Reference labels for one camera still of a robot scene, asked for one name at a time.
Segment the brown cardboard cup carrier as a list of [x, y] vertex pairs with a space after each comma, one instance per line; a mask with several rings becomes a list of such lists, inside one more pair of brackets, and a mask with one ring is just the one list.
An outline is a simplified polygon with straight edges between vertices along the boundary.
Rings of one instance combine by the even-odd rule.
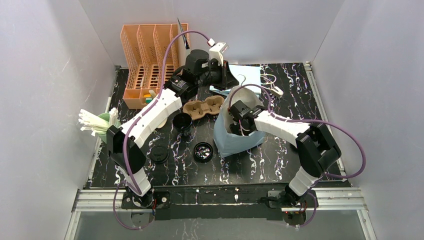
[[182, 111], [190, 115], [192, 120], [199, 120], [205, 115], [218, 115], [225, 99], [220, 95], [209, 96], [205, 100], [193, 100], [187, 102]]

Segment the white paper coffee cup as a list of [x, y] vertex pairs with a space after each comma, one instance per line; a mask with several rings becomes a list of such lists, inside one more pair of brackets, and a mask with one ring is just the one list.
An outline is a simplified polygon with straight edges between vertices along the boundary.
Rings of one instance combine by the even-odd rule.
[[165, 126], [165, 124], [167, 123], [168, 118], [165, 118], [156, 128], [157, 129], [161, 129]]

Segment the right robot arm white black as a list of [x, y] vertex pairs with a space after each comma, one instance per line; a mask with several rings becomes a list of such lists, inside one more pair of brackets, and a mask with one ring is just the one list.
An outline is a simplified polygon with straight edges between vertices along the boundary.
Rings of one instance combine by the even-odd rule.
[[228, 108], [237, 135], [265, 132], [296, 147], [300, 168], [278, 197], [267, 199], [283, 206], [295, 206], [312, 186], [342, 155], [329, 128], [322, 122], [295, 122], [266, 110], [264, 106], [248, 107], [241, 100]]

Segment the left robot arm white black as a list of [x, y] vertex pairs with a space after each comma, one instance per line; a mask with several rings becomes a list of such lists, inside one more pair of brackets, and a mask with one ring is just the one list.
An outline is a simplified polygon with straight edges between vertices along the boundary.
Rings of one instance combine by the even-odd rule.
[[185, 64], [173, 72], [161, 92], [147, 106], [120, 127], [112, 125], [108, 128], [109, 158], [119, 167], [130, 191], [137, 196], [143, 197], [151, 189], [144, 170], [146, 157], [141, 150], [151, 133], [197, 95], [200, 87], [227, 90], [239, 84], [228, 61], [224, 60], [226, 49], [219, 42], [209, 51], [192, 50], [186, 56]]

